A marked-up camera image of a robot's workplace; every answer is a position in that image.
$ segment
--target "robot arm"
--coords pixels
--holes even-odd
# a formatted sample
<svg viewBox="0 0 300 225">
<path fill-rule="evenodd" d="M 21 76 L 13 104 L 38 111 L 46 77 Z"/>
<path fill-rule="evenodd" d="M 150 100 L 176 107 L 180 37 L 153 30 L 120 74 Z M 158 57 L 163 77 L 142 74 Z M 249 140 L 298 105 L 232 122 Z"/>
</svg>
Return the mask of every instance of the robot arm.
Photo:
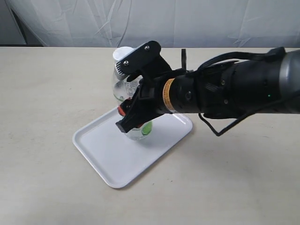
<svg viewBox="0 0 300 225">
<path fill-rule="evenodd" d="M 124 133 L 165 113 L 198 113 L 217 136 L 255 113 L 300 113 L 300 51 L 229 52 L 187 71 L 184 50 L 177 70 L 160 50 L 150 41 L 116 64 L 123 79 L 143 76 L 132 99 L 119 106 L 124 118 L 116 125 Z M 236 120 L 217 132 L 205 118 Z"/>
</svg>

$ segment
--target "beige table surface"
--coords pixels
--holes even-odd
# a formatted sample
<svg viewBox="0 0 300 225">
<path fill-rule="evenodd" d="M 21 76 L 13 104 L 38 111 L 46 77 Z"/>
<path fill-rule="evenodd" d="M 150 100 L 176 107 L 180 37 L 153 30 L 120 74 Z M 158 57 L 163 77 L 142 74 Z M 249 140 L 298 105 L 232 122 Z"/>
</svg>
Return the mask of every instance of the beige table surface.
<svg viewBox="0 0 300 225">
<path fill-rule="evenodd" d="M 189 49 L 188 69 L 233 50 Z M 300 224 L 298 115 L 255 115 L 222 137 L 189 115 L 191 134 L 129 187 L 108 187 L 72 135 L 115 106 L 112 52 L 0 48 L 1 225 Z M 180 49 L 162 55 L 180 67 Z"/>
</svg>

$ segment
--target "black cable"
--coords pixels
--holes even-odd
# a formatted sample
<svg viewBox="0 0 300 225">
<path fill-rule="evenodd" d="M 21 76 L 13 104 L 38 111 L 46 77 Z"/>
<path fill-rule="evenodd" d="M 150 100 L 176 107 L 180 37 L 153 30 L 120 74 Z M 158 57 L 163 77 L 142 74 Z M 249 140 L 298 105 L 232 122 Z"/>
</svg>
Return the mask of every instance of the black cable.
<svg viewBox="0 0 300 225">
<path fill-rule="evenodd" d="M 287 101 L 292 100 L 293 98 L 296 97 L 300 97 L 300 90 L 295 92 L 293 95 L 283 98 L 281 100 L 277 100 L 271 103 L 268 103 L 266 105 L 260 106 L 256 109 L 250 110 L 249 112 L 245 113 L 244 115 L 240 116 L 239 118 L 237 118 L 234 122 L 232 122 L 231 124 L 229 124 L 227 127 L 223 128 L 220 132 L 218 132 L 200 113 L 199 113 L 199 118 L 212 130 L 212 132 L 216 135 L 216 136 L 221 136 L 223 135 L 225 132 L 227 132 L 228 130 L 230 130 L 231 128 L 233 128 L 234 126 L 238 125 L 240 122 L 242 122 L 244 119 L 246 119 L 247 117 L 254 115 L 255 113 L 258 113 L 259 111 L 272 107 L 274 105 L 277 104 L 281 104 L 281 103 L 285 103 Z"/>
</svg>

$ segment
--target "white tray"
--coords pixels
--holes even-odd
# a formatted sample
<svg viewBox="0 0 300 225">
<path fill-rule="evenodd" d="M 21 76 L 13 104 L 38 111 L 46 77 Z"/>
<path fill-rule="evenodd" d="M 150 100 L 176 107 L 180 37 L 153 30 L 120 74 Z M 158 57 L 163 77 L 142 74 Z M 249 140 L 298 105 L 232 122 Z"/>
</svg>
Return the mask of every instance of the white tray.
<svg viewBox="0 0 300 225">
<path fill-rule="evenodd" d="M 151 133 L 133 141 L 119 131 L 117 108 L 79 129 L 73 143 L 102 179 L 122 188 L 186 136 L 193 124 L 182 114 L 165 114 L 153 120 Z"/>
</svg>

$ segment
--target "screw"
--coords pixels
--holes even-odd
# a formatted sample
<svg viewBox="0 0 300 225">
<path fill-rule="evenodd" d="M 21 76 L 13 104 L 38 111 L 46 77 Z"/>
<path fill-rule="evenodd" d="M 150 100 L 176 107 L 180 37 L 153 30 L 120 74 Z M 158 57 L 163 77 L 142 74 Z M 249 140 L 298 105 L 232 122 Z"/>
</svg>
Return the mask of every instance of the screw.
<svg viewBox="0 0 300 225">
<path fill-rule="evenodd" d="M 186 99 L 187 101 L 190 101 L 192 99 L 192 93 L 190 91 L 186 93 Z"/>
<path fill-rule="evenodd" d="M 128 65 L 129 65 L 129 62 L 126 60 L 126 61 L 123 62 L 123 65 L 124 65 L 124 66 L 128 66 Z"/>
</svg>

